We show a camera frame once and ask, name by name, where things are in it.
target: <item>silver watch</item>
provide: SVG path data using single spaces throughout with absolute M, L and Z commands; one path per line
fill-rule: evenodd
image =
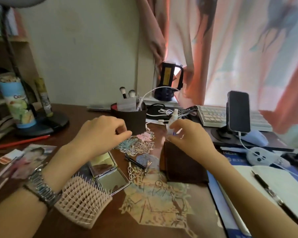
M 62 191 L 58 194 L 44 182 L 42 178 L 42 169 L 46 164 L 38 166 L 28 177 L 28 181 L 23 185 L 24 188 L 36 195 L 40 201 L 45 203 L 48 209 L 51 209 L 54 204 L 61 198 Z

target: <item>curtain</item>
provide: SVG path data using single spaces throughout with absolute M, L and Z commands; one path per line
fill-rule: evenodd
M 156 64 L 184 67 L 183 107 L 250 96 L 274 131 L 298 123 L 298 0 L 137 0 Z

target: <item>white wall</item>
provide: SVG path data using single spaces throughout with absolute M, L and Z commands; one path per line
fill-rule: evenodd
M 51 102 L 114 103 L 136 88 L 135 0 L 47 0 L 19 10 Z

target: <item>open notebook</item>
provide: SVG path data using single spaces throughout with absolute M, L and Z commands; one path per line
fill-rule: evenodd
M 269 166 L 242 166 L 235 165 L 234 168 L 241 173 L 241 175 L 248 180 L 256 189 L 258 189 L 265 197 L 267 197 L 275 205 L 277 203 L 271 198 L 271 196 L 260 186 L 258 181 L 254 178 L 252 170 L 258 174 L 274 191 L 283 202 L 289 206 L 289 208 L 298 216 L 298 181 L 295 180 L 292 175 L 282 169 L 277 169 Z M 230 207 L 230 210 L 234 216 L 236 224 L 244 235 L 250 236 L 250 233 L 240 218 L 238 212 L 234 208 L 233 204 L 229 200 L 228 196 L 224 192 L 221 185 L 219 185 L 223 192 L 223 196 Z

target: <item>white keyboard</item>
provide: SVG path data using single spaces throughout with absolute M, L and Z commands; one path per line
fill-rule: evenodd
M 226 125 L 226 108 L 213 106 L 198 106 L 198 108 L 203 126 L 220 128 Z M 251 130 L 272 132 L 271 125 L 259 111 L 250 111 L 250 125 Z

